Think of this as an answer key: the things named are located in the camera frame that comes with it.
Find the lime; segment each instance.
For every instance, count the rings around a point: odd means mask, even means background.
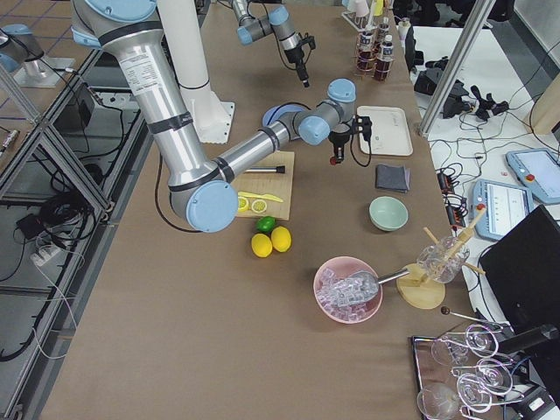
[[[276,224],[277,224],[277,220],[274,217],[264,216],[261,219],[259,219],[258,222],[256,223],[256,230],[264,234],[267,234],[272,229],[274,229],[274,226]]]

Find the white tray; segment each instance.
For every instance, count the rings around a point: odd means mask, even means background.
[[[371,154],[409,156],[412,154],[409,126],[400,108],[358,107],[359,116],[368,116],[372,122]],[[369,154],[369,146],[360,135],[360,150]]]

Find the wooden cutting board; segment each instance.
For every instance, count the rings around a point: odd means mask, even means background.
[[[294,175],[294,160],[296,154],[293,151],[276,151],[267,156],[255,166],[279,166],[286,167],[286,173],[243,173],[232,182],[236,191],[245,191],[257,194],[273,194],[280,197],[283,203],[265,200],[267,209],[263,213],[254,213],[249,210],[238,212],[237,217],[263,217],[274,216],[277,219],[287,221],[290,218],[291,184]]]

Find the gray cloth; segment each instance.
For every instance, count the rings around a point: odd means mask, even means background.
[[[410,169],[378,164],[375,167],[375,188],[406,193],[410,189]]]

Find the lemon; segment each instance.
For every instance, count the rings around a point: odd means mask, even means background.
[[[272,231],[272,246],[278,252],[286,252],[291,247],[290,231],[284,226],[279,226]]]
[[[253,201],[253,204],[251,204],[251,210],[253,210],[254,213],[264,213],[266,211],[266,207],[266,201],[263,199],[256,199]]]
[[[272,252],[272,242],[266,234],[256,234],[251,239],[251,248],[256,256],[266,258]]]
[[[248,199],[246,199],[245,197],[242,197],[241,195],[237,196],[237,199],[238,199],[237,211],[239,213],[249,210],[249,200]]]

